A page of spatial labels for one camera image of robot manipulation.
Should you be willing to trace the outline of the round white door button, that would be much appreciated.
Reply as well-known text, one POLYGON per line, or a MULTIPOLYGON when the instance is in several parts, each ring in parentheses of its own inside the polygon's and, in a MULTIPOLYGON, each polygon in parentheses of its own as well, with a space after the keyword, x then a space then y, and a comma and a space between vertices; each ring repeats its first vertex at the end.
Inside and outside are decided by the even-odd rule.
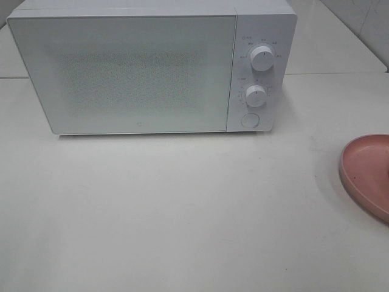
POLYGON ((247 113, 241 119, 241 125, 246 128, 254 129, 260 124, 260 117, 254 113, 247 113))

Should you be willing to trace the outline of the white microwave door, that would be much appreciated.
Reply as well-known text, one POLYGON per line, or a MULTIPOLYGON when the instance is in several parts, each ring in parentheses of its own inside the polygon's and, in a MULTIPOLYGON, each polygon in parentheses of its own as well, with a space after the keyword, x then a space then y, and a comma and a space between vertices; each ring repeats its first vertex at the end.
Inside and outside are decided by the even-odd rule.
POLYGON ((55 134, 224 131, 235 17, 13 18, 55 134))

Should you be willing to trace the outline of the pink round plate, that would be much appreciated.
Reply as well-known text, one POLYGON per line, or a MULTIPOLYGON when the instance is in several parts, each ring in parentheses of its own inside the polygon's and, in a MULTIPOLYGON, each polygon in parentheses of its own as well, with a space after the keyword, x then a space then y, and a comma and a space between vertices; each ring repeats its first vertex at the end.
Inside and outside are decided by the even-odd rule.
POLYGON ((342 150, 339 175, 348 195, 365 211, 388 223, 388 135, 358 137, 342 150))

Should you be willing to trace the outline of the lower white microwave knob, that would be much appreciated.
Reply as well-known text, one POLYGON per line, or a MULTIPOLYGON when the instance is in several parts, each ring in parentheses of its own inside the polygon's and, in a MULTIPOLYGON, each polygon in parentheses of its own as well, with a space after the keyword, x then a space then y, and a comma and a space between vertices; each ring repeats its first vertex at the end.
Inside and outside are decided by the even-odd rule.
POLYGON ((267 101, 267 92, 262 85, 251 85, 246 89, 245 100, 251 108, 261 107, 267 101))

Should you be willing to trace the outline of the white microwave knob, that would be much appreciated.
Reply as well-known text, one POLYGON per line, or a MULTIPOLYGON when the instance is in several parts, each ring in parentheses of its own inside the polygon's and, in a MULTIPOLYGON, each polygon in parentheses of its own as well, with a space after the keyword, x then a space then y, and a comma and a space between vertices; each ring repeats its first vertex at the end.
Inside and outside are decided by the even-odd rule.
POLYGON ((251 108, 261 107, 267 101, 267 92, 262 85, 251 85, 246 89, 245 100, 251 108))
POLYGON ((274 65, 275 51, 270 44, 261 43, 250 51, 249 58, 253 70, 264 72, 274 65))

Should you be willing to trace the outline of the upper white microwave knob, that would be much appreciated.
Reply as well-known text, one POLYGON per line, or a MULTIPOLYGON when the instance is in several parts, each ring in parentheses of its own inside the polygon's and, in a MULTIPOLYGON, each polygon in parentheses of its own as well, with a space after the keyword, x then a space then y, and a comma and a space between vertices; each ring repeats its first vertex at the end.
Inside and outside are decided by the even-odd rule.
POLYGON ((253 70, 264 72, 274 65, 275 51, 270 44, 261 43, 250 51, 249 58, 253 70))

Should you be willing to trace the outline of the white microwave oven body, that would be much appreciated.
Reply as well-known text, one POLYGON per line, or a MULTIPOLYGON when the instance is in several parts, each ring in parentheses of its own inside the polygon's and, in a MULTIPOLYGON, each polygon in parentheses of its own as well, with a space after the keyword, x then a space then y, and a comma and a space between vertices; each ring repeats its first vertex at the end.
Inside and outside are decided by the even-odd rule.
POLYGON ((224 131, 186 133, 271 130, 297 23, 297 15, 286 1, 24 1, 9 15, 7 24, 9 26, 13 18, 205 16, 235 17, 227 125, 224 131), (272 46, 275 58, 269 70, 257 72, 251 67, 249 53, 261 43, 272 46), (263 106, 247 106, 245 92, 251 85, 265 88, 267 101, 263 106), (241 125, 241 119, 247 113, 260 117, 258 127, 250 129, 241 125))

